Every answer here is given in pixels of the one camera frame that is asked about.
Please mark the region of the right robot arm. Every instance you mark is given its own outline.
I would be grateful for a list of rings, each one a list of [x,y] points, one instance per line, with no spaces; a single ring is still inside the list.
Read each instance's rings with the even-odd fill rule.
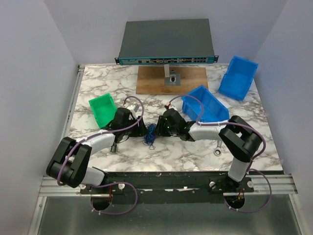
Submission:
[[[252,161],[264,152],[264,137],[239,116],[228,121],[200,122],[186,121],[180,113],[171,108],[159,116],[154,134],[162,137],[179,137],[182,141],[222,141],[233,156],[225,179],[225,187],[235,192],[243,186],[243,178]]]

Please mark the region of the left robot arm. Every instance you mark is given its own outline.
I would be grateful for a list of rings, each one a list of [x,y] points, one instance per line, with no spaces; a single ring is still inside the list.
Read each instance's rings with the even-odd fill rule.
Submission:
[[[146,133],[143,118],[136,116],[134,106],[118,108],[113,120],[97,133],[81,140],[70,137],[61,139],[46,174],[72,188],[91,185],[97,193],[104,193],[109,182],[105,179],[104,171],[88,166],[91,155],[111,148],[124,136],[141,137]]]

